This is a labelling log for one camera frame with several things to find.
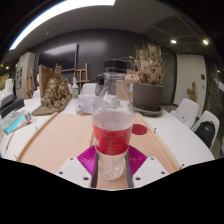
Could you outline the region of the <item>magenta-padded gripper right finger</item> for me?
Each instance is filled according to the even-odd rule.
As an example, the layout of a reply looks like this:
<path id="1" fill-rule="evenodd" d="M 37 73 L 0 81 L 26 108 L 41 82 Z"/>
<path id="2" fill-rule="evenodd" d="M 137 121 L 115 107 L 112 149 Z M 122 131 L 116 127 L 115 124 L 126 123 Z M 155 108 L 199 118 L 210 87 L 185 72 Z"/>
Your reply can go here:
<path id="1" fill-rule="evenodd" d="M 140 188 L 168 175 L 156 157 L 147 157 L 130 146 L 125 156 L 129 188 Z"/>

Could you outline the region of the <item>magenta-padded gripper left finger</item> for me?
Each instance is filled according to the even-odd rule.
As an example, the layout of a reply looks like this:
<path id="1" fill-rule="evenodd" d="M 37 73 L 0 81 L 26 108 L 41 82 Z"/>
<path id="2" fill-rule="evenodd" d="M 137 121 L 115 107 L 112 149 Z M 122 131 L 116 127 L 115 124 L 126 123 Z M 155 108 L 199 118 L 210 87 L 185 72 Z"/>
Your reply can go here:
<path id="1" fill-rule="evenodd" d="M 98 180 L 98 156 L 94 146 L 78 157 L 69 157 L 56 175 L 84 188 L 95 188 Z"/>

